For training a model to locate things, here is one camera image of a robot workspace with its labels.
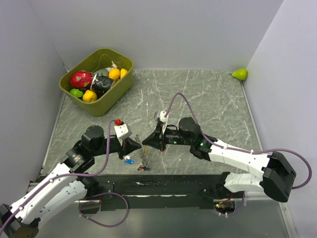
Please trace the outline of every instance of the small toy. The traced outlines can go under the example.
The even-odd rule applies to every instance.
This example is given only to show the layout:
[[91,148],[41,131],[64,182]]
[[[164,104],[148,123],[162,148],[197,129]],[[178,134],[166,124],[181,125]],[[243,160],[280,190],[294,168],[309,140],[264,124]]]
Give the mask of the small toy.
[[126,74],[127,74],[127,70],[126,69],[124,69],[124,68],[122,68],[121,70],[120,70],[120,78],[123,78]]
[[141,171],[141,170],[148,171],[148,170],[150,170],[150,168],[149,168],[149,167],[146,167],[145,165],[140,165],[140,166],[138,167],[137,171]]
[[134,160],[131,160],[130,156],[126,155],[123,158],[126,164],[130,164],[130,165],[134,164]]
[[113,68],[108,75],[109,78],[113,80],[118,80],[120,78],[120,69],[118,68]]
[[91,90],[87,90],[83,96],[83,101],[86,103],[92,103],[97,100],[97,94]]
[[81,98],[84,95],[84,93],[77,88],[73,88],[69,92],[77,98]]
[[245,80],[248,77],[248,71],[245,68],[241,68],[232,73],[232,77],[237,78],[239,80]]
[[75,73],[71,79],[70,79],[70,84],[74,88],[89,88],[92,81],[93,81],[94,76],[86,71],[79,71]]

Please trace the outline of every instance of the yellow lemon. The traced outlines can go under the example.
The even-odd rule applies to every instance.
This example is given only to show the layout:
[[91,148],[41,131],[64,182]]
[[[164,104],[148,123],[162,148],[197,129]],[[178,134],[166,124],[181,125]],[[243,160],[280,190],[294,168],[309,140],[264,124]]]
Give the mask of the yellow lemon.
[[122,68],[121,71],[120,71],[120,78],[123,78],[126,74],[127,74],[127,70]]
[[120,78],[120,69],[118,68],[113,68],[108,75],[109,78],[113,80],[118,80]]
[[83,101],[87,103],[92,103],[97,100],[97,94],[93,91],[87,90],[83,96]]

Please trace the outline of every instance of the plastic bin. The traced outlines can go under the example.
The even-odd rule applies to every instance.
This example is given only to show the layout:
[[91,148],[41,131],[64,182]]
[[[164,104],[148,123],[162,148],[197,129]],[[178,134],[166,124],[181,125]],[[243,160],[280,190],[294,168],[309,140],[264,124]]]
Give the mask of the plastic bin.
[[[94,72],[101,68],[110,67],[112,65],[111,61],[113,61],[119,69],[124,68],[128,72],[123,78],[119,79],[116,84],[114,84],[104,95],[102,95],[102,97],[92,103],[87,103],[69,93],[69,91],[72,89],[70,85],[70,79],[73,74],[80,70]],[[87,111],[94,117],[101,117],[132,86],[132,70],[132,60],[114,50],[103,48],[93,52],[79,65],[65,74],[60,79],[59,87],[67,94],[74,104]]]

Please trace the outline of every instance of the marble surface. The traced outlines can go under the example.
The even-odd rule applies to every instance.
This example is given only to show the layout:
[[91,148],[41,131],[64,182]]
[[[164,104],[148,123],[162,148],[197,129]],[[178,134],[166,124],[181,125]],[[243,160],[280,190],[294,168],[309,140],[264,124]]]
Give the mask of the marble surface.
[[[65,98],[52,144],[42,174],[49,173],[91,125],[106,130],[109,120],[120,118],[132,129],[131,138],[139,134],[141,141],[156,125],[156,110],[166,110],[176,92],[183,93],[191,104],[202,130],[233,146],[259,150],[252,120],[240,81],[227,72],[212,70],[136,70],[132,88],[103,116],[95,118]],[[178,125],[190,116],[185,102],[176,98],[169,114],[169,124]],[[234,167],[199,160],[189,153],[188,146],[167,146],[165,152],[148,147],[150,171],[137,171],[141,159],[133,153],[135,164],[125,164],[111,154],[103,174],[220,174],[224,171],[242,173]],[[105,156],[96,157],[88,172],[98,171]]]

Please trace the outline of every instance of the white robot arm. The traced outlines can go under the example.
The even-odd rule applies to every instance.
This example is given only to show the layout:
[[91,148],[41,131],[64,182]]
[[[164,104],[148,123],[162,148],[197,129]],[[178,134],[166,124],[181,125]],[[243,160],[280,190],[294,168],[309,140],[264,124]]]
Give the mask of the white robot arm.
[[[123,159],[123,156],[140,149],[141,145],[129,137],[132,134],[129,126],[120,123],[114,126],[116,136],[109,138],[109,153],[116,152],[119,158]],[[10,206],[2,204],[0,227],[14,214],[4,229],[7,236],[33,238],[50,218],[68,205],[89,196],[90,193],[94,195],[98,182],[94,177],[85,176],[83,173],[95,163],[95,156],[106,153],[106,141],[104,130],[100,126],[89,127],[81,140],[32,191]]]
[[199,159],[221,162],[246,171],[245,174],[224,172],[223,195],[239,191],[264,192],[270,198],[287,202],[296,173],[283,154],[253,154],[228,145],[214,137],[202,135],[201,128],[193,118],[182,118],[179,127],[167,125],[166,112],[156,113],[157,126],[142,144],[164,151],[167,144],[189,145],[190,153]]

